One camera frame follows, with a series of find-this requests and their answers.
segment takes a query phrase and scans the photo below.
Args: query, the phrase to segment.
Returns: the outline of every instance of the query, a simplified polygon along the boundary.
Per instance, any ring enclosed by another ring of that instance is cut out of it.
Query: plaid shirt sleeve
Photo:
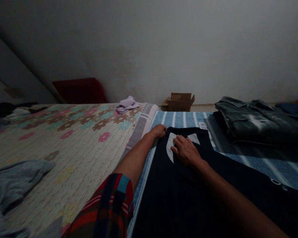
[[[127,237],[132,199],[130,179],[123,174],[109,175],[63,237]]]

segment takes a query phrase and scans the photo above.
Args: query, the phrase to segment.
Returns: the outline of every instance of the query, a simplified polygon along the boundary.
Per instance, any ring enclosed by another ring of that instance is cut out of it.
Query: red chair
[[[66,103],[108,103],[103,86],[95,78],[54,81],[52,84]]]

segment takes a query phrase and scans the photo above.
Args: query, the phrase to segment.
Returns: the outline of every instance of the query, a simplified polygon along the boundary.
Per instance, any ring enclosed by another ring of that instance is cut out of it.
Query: cardboard box
[[[168,106],[168,111],[189,112],[195,100],[194,96],[191,98],[191,93],[171,93],[171,97],[167,98],[162,106]]]

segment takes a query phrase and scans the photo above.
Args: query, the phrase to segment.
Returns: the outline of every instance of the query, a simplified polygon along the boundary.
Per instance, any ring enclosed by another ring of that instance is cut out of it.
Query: folded denim jacket
[[[240,139],[263,142],[298,142],[298,117],[284,113],[262,100],[243,102],[223,97],[215,104],[229,132]]]

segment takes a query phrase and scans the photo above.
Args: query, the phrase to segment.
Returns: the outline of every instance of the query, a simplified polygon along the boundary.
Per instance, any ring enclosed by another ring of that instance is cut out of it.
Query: right hand
[[[178,148],[172,146],[171,150],[173,153],[176,154],[176,156],[182,163],[184,163],[185,165],[195,166],[196,162],[201,160],[201,156],[197,148],[194,146],[189,138],[185,139],[183,136],[177,135],[176,138],[174,138],[174,142]]]

